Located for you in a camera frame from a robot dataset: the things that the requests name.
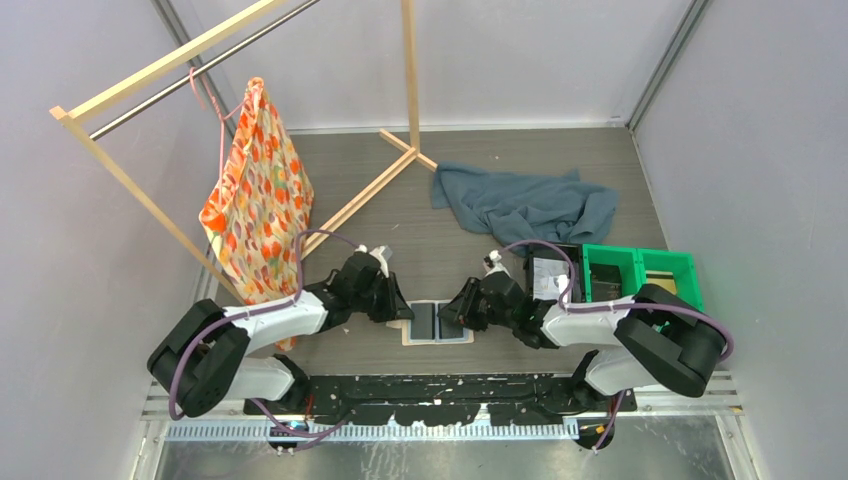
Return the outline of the black VIP credit card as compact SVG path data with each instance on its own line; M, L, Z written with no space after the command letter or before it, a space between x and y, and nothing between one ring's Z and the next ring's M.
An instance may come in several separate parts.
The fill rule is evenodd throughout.
M415 342L434 341L435 331L435 306L432 302L417 302L410 305L414 318L409 321L408 339Z

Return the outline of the beige leather card holder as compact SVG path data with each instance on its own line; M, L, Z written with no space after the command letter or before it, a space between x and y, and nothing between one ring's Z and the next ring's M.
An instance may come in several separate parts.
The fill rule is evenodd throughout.
M415 300L409 303L412 319L386 322L388 328L401 333L403 346L463 345L474 342L474 333L458 324L442 320L438 314L448 300Z

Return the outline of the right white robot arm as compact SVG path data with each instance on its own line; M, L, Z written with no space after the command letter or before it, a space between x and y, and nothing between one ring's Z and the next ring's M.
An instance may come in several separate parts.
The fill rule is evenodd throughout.
M566 299L574 282L571 262L554 299L522 288L498 251L484 265L485 275L469 278L438 318L472 331L503 327L533 349L590 346L566 381L572 400L584 410L651 385L700 397L717 365L734 351L721 323L661 286L646 284L606 302L572 303Z

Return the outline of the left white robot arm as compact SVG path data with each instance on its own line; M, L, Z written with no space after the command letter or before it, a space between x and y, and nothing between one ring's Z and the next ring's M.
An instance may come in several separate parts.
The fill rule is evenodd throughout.
M326 332L355 313L374 323L411 320L387 247L358 247L339 269L294 295L253 306L195 302L147 360L179 419L207 414L225 400L265 400L284 414L298 412L308 378L283 355L255 357L279 340Z

